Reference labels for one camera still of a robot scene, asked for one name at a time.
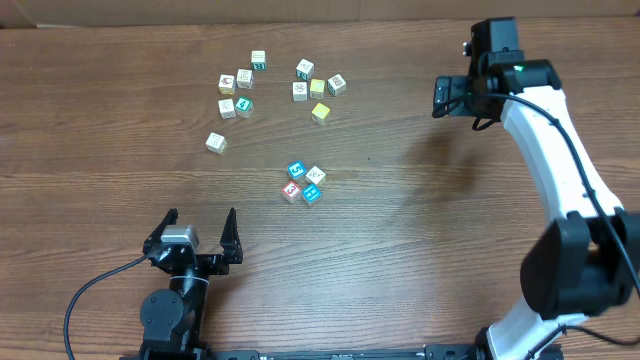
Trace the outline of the blue number 5 block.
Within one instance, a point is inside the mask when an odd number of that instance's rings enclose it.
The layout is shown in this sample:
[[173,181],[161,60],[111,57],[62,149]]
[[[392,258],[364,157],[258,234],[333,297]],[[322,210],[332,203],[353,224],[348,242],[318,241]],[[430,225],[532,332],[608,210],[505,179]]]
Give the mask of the blue number 5 block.
[[305,178],[307,169],[301,161],[295,161],[287,166],[287,173],[293,181],[299,181]]

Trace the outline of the red number 3 block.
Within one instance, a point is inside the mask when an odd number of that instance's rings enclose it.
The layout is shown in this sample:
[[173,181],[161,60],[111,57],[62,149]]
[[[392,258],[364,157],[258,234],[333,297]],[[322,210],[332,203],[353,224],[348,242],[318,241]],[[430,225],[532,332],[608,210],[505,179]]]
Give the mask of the red number 3 block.
[[302,194],[302,189],[295,181],[289,181],[282,189],[282,196],[289,203],[294,203]]

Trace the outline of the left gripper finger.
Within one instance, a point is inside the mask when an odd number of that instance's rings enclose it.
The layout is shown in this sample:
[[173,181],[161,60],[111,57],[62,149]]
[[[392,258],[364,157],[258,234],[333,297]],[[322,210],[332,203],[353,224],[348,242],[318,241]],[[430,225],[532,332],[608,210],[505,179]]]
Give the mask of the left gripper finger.
[[164,230],[170,226],[175,225],[178,219],[178,210],[176,208],[171,208],[160,224],[151,232],[151,234],[147,237],[147,239],[143,243],[142,252],[148,253],[152,246],[156,243],[159,243],[161,240],[161,235]]
[[223,258],[228,264],[241,264],[243,262],[243,249],[239,238],[236,210],[231,208],[227,216],[225,226],[220,238],[223,248]]

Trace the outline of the blue letter H block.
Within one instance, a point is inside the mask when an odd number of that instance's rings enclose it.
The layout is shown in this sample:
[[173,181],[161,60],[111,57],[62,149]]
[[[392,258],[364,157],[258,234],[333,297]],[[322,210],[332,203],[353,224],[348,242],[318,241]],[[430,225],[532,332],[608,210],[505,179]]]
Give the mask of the blue letter H block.
[[322,192],[315,184],[309,184],[303,189],[302,197],[308,206],[313,206],[322,198]]

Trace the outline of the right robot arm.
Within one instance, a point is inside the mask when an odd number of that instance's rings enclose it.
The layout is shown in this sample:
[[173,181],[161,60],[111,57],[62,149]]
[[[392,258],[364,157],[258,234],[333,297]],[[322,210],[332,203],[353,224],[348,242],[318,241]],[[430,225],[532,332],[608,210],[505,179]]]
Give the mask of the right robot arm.
[[606,186],[570,119],[550,61],[529,60],[512,17],[473,25],[464,76],[440,76],[436,118],[501,124],[539,192],[546,228],[520,267],[521,296],[471,344],[428,345],[428,359],[559,359],[557,339],[639,291],[639,218]]

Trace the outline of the plain block red car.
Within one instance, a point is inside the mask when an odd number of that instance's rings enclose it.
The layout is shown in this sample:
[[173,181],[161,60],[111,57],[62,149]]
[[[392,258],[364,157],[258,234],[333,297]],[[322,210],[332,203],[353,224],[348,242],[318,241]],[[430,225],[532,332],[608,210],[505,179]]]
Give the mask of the plain block red car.
[[326,181],[326,173],[318,166],[313,166],[307,171],[305,179],[308,183],[320,187]]

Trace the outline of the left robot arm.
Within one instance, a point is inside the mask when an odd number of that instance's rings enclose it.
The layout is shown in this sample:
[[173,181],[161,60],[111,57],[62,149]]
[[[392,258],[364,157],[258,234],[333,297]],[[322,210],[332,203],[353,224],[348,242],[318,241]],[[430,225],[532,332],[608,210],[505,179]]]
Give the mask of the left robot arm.
[[227,216],[218,254],[199,254],[195,228],[180,226],[177,219],[178,211],[169,210],[143,245],[151,265],[170,279],[166,289],[152,292],[141,305],[141,359],[212,359],[200,339],[209,278],[227,275],[232,264],[243,262],[235,209]]

